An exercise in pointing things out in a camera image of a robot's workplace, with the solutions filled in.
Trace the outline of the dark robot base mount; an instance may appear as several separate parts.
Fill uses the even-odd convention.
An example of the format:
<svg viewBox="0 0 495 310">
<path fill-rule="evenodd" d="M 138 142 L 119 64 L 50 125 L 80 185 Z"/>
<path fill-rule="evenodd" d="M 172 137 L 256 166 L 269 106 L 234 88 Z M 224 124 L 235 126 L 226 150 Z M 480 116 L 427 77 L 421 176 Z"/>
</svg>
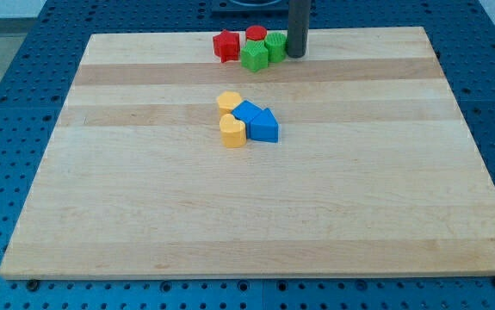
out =
<svg viewBox="0 0 495 310">
<path fill-rule="evenodd" d="M 287 12 L 287 0 L 212 0 L 214 14 Z"/>
</svg>

